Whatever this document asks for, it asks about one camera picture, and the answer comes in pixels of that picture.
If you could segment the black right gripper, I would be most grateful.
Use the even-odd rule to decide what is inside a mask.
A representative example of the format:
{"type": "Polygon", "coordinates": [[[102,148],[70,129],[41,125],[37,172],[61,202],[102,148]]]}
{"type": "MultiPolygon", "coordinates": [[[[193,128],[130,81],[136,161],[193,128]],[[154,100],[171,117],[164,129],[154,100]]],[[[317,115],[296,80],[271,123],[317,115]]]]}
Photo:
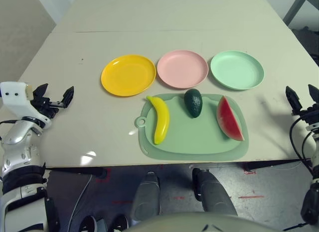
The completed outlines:
{"type": "MultiPolygon", "coordinates": [[[[309,94],[312,100],[315,102],[314,107],[319,107],[319,89],[315,86],[308,85],[309,94]]],[[[312,125],[319,122],[319,110],[309,107],[307,110],[301,110],[302,106],[299,102],[299,97],[296,92],[289,86],[286,86],[286,98],[292,108],[292,115],[299,116],[299,118],[292,124],[294,127],[299,121],[303,120],[308,125],[312,125]]]]}

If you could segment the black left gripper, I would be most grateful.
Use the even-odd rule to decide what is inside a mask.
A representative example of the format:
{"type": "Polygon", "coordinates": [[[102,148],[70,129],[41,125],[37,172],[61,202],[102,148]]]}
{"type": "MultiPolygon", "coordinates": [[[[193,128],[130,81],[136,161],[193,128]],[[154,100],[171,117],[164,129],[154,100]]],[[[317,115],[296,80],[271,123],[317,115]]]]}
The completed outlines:
{"type": "Polygon", "coordinates": [[[44,97],[48,84],[38,86],[33,91],[32,106],[42,115],[49,119],[53,119],[59,112],[59,108],[67,108],[74,96],[74,87],[71,86],[63,94],[61,102],[51,102],[49,98],[44,97]]]}

